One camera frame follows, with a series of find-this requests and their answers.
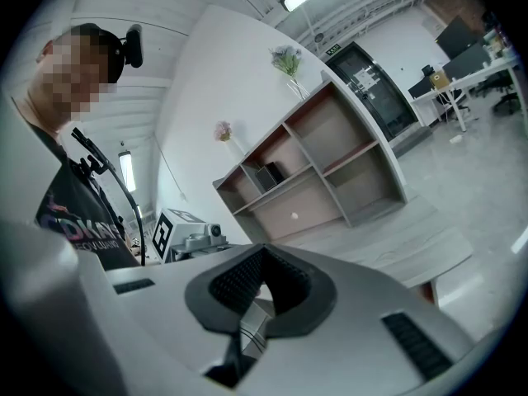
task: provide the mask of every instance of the ceiling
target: ceiling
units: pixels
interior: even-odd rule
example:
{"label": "ceiling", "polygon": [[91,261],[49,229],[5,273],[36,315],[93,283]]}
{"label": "ceiling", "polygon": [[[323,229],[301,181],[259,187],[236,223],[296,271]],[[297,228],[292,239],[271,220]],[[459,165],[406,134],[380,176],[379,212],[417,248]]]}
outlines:
{"label": "ceiling", "polygon": [[[422,0],[309,0],[292,13],[286,12],[279,1],[46,0],[13,48],[3,68],[3,86],[14,96],[24,92],[40,49],[70,25],[93,22],[124,37],[132,24],[139,23],[143,27],[143,66],[125,66],[114,92],[102,96],[91,113],[82,115],[81,129],[117,167],[120,151],[128,149],[132,153],[137,186],[133,196],[147,215],[153,209],[151,165],[153,151],[158,151],[153,137],[156,121],[179,54],[209,4],[274,26],[325,60],[325,50],[336,43],[344,46]],[[318,33],[324,38],[315,44]],[[132,220],[128,201],[113,178],[105,174],[101,181],[116,211]]]}

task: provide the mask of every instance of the man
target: man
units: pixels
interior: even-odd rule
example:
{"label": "man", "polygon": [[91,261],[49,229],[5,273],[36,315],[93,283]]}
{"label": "man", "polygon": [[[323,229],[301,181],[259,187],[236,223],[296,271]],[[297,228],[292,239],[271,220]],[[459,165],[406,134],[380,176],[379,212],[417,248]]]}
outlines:
{"label": "man", "polygon": [[60,130],[89,111],[90,102],[119,78],[122,45],[110,32],[84,24],[48,42],[37,63],[26,96],[16,106],[62,167],[36,222],[62,233],[76,249],[95,252],[105,270],[138,266],[91,181],[57,143]]}

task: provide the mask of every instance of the pink flower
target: pink flower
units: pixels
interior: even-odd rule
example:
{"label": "pink flower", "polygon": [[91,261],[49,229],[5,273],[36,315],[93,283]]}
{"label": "pink flower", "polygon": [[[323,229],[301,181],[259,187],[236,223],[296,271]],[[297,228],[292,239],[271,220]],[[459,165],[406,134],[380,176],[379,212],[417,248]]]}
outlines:
{"label": "pink flower", "polygon": [[229,141],[231,134],[231,125],[225,120],[221,120],[214,127],[213,136],[215,141]]}

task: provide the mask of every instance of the white desk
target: white desk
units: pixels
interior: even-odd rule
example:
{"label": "white desk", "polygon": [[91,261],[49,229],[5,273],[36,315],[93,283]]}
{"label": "white desk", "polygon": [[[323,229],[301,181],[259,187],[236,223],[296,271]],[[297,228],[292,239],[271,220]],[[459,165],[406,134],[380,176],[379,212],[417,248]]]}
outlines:
{"label": "white desk", "polygon": [[453,98],[452,91],[454,89],[460,89],[464,92],[464,94],[468,97],[468,99],[471,100],[471,96],[469,95],[469,92],[468,92],[469,87],[473,87],[477,85],[478,83],[485,81],[486,78],[488,78],[490,75],[493,75],[494,73],[501,72],[502,70],[507,70],[511,76],[513,87],[515,88],[515,92],[519,96],[519,102],[521,103],[522,116],[525,122],[525,130],[526,130],[526,134],[528,135],[528,112],[526,111],[526,102],[522,95],[519,81],[517,80],[517,77],[515,73],[513,72],[513,68],[517,66],[519,63],[520,63],[520,60],[517,57],[509,58],[509,59],[500,58],[500,59],[493,60],[487,68],[483,68],[479,70],[478,72],[471,73],[470,75],[467,75],[461,79],[456,79],[453,82],[451,82],[447,87],[443,87],[441,89],[433,89],[429,91],[427,94],[424,94],[420,96],[419,98],[416,98],[415,100],[412,100],[410,102],[414,106],[418,114],[420,114],[421,106],[423,106],[424,104],[436,98],[441,92],[444,92],[449,98],[449,101],[451,105],[453,106],[453,110],[455,110],[456,118],[458,119],[460,123],[460,128],[462,129],[463,132],[465,132],[466,127],[465,127],[464,119],[462,118],[462,115],[460,114],[460,110],[455,103],[455,99]]}

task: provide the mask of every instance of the black door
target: black door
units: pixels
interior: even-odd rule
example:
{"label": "black door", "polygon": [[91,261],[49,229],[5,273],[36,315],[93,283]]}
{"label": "black door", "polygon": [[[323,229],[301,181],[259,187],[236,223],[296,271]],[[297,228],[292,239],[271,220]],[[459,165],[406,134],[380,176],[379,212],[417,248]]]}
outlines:
{"label": "black door", "polygon": [[328,66],[361,99],[388,141],[417,121],[398,88],[359,45],[341,50]]}

